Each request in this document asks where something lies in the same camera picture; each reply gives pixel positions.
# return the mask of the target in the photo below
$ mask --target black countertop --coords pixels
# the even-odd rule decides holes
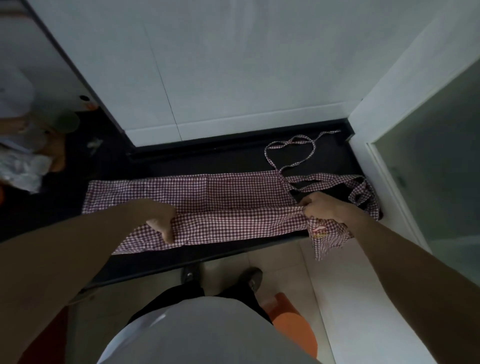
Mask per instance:
[[[14,189],[7,190],[6,202],[0,207],[2,241],[80,214],[89,180],[271,170],[272,167],[264,157],[265,146],[272,141],[288,140],[300,133],[315,138],[321,131],[341,129],[340,133],[322,136],[316,143],[315,154],[299,166],[285,170],[285,176],[316,172],[362,174],[346,142],[351,135],[346,120],[237,134],[233,137],[209,138],[201,144],[197,141],[161,148],[144,147],[128,155],[131,152],[130,146],[101,111],[83,113],[81,118],[81,128],[67,139],[65,171],[47,175],[43,191],[37,195],[28,195]],[[97,152],[90,156],[91,150],[86,144],[93,138],[101,139],[103,143]],[[311,150],[311,144],[294,145],[270,150],[269,156],[278,167],[282,167],[304,159]],[[326,192],[343,200],[348,196],[348,190],[344,186],[337,186]],[[294,197],[299,200],[303,196],[296,194]],[[113,255],[85,288],[101,287],[305,236],[308,236],[306,231],[296,231],[271,238]]]

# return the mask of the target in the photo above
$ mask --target red object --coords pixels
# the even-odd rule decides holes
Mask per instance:
[[[318,344],[310,324],[284,293],[277,293],[275,299],[277,304],[267,312],[273,326],[316,359]]]
[[[67,346],[68,307],[25,350],[18,364],[64,364]]]
[[[285,142],[274,142],[265,148],[278,149],[289,144],[315,140],[297,135]],[[151,198],[177,208],[172,220],[174,244],[165,243],[160,233],[148,225],[138,227],[115,251],[115,254],[164,250],[182,245],[220,243],[234,240],[278,236],[308,230],[317,259],[335,246],[341,246],[351,235],[347,227],[334,220],[307,218],[297,206],[290,190],[313,192],[343,184],[351,190],[348,199],[357,205],[366,203],[367,212],[378,220],[380,209],[375,192],[363,176],[315,173],[310,176],[283,177],[281,169],[268,158],[275,170],[254,173],[198,174],[148,178],[136,181],[92,181],[88,186],[83,213],[92,213],[132,199]],[[293,183],[313,182],[303,188]]]

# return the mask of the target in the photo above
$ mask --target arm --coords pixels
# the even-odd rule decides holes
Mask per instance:
[[[173,206],[147,199],[81,215],[0,244],[0,352],[22,352],[106,263],[133,229],[147,223],[172,242]]]
[[[321,192],[305,215],[344,223],[392,303],[438,363],[480,363],[480,288],[353,204]]]

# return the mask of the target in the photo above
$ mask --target pants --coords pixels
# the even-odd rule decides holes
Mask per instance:
[[[183,300],[189,300],[192,298],[203,296],[205,296],[205,292],[204,289],[200,286],[200,282],[198,281],[191,281],[176,287],[169,288],[165,292],[158,295],[147,306],[134,314],[128,321],[127,325],[132,321],[138,319],[139,317],[148,314],[149,312],[152,312],[154,310],[158,310],[159,308],[172,306]],[[255,294],[247,283],[237,283],[218,294],[217,297],[233,298],[235,300],[239,300],[240,302],[243,302],[252,310],[254,310],[256,313],[258,313],[265,320],[272,323],[272,320],[270,320],[267,313],[258,304]]]

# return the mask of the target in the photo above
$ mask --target foot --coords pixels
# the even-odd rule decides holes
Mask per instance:
[[[252,289],[253,293],[257,292],[262,284],[264,273],[260,268],[251,267],[245,270],[239,278],[239,282],[245,282]]]
[[[200,273],[200,263],[195,263],[186,267],[183,267],[181,271],[181,283],[192,282],[194,280],[200,282],[202,275]]]

